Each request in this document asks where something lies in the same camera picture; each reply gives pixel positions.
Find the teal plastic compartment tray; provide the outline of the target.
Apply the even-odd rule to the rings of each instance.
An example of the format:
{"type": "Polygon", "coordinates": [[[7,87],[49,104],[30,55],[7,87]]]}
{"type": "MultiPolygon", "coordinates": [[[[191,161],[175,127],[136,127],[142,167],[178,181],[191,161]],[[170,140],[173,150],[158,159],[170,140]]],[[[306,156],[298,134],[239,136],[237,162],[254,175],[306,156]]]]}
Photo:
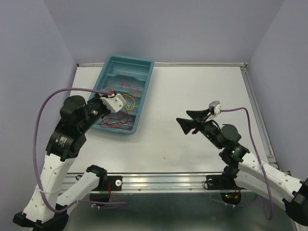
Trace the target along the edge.
{"type": "Polygon", "coordinates": [[[154,61],[123,55],[110,55],[98,75],[94,90],[115,91],[127,101],[117,113],[100,119],[92,127],[106,132],[134,134],[139,125],[154,61]]]}

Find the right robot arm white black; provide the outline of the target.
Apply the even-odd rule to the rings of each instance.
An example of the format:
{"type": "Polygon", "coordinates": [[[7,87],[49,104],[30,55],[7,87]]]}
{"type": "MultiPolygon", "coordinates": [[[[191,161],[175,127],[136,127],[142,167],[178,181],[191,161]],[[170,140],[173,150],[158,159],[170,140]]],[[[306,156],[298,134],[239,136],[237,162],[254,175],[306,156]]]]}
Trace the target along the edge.
{"type": "Polygon", "coordinates": [[[257,152],[241,145],[241,135],[234,125],[219,126],[213,119],[220,112],[219,109],[187,111],[190,119],[176,121],[184,134],[200,132],[220,150],[219,156],[227,165],[221,176],[225,187],[236,185],[248,189],[280,206],[296,223],[307,226],[308,181],[281,172],[262,161],[257,152]]]}

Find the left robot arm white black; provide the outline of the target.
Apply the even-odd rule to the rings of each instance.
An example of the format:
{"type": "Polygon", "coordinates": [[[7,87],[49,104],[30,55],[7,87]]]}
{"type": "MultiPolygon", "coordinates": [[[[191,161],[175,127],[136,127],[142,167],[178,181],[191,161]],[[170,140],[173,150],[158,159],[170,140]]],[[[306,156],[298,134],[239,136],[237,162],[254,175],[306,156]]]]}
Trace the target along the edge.
{"type": "Polygon", "coordinates": [[[46,147],[43,170],[35,170],[37,186],[25,207],[13,217],[13,223],[34,231],[61,231],[77,204],[93,189],[107,185],[107,171],[91,165],[82,177],[60,193],[68,170],[86,142],[86,132],[100,119],[122,108],[119,95],[96,93],[89,101],[74,95],[65,99],[61,119],[46,147]]]}

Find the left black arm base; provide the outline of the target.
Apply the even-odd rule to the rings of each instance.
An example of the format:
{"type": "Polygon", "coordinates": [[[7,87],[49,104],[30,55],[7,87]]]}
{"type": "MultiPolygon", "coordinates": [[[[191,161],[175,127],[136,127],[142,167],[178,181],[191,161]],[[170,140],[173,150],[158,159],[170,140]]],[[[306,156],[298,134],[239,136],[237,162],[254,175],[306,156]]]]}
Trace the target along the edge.
{"type": "Polygon", "coordinates": [[[99,185],[90,192],[90,201],[109,202],[111,193],[122,190],[123,177],[120,175],[107,176],[105,180],[100,180],[99,185]]]}

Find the aluminium mounting rail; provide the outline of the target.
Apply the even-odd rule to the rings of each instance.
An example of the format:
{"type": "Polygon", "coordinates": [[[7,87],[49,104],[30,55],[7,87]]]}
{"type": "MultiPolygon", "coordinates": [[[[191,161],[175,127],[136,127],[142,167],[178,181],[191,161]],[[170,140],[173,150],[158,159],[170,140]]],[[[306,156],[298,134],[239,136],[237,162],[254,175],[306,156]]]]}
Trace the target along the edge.
{"type": "MultiPolygon", "coordinates": [[[[64,193],[77,182],[83,173],[68,173],[62,184],[60,193],[64,193]]],[[[254,193],[267,193],[265,183],[248,173],[239,172],[236,185],[254,193]]],[[[233,183],[222,183],[221,172],[197,173],[108,173],[112,192],[135,193],[203,193],[231,192],[235,189],[233,183]],[[116,179],[121,180],[121,186],[116,186],[116,179]]]]}

